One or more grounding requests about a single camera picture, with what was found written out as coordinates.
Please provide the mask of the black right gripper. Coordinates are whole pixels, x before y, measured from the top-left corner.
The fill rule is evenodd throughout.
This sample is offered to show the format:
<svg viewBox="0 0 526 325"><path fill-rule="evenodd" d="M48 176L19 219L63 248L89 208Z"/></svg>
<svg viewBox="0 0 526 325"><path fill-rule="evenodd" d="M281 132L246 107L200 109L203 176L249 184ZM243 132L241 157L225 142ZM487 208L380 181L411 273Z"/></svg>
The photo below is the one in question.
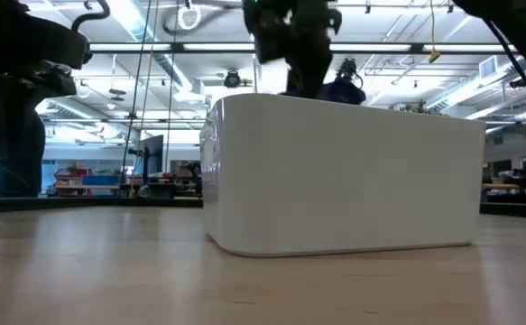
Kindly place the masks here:
<svg viewBox="0 0 526 325"><path fill-rule="evenodd" d="M340 11L328 0L243 0L242 9L257 60L285 59L290 67L284 95L316 98L333 57L328 29L339 32Z"/></svg>

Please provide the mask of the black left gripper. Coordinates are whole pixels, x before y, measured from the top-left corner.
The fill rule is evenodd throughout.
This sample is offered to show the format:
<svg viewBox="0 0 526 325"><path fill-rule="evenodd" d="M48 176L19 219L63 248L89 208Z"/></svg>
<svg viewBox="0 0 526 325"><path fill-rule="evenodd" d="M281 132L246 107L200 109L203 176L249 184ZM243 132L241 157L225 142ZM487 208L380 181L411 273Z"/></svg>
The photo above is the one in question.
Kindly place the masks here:
<svg viewBox="0 0 526 325"><path fill-rule="evenodd" d="M46 134L36 107L75 93L71 69L58 64L0 72L0 196L38 196Z"/></svg>

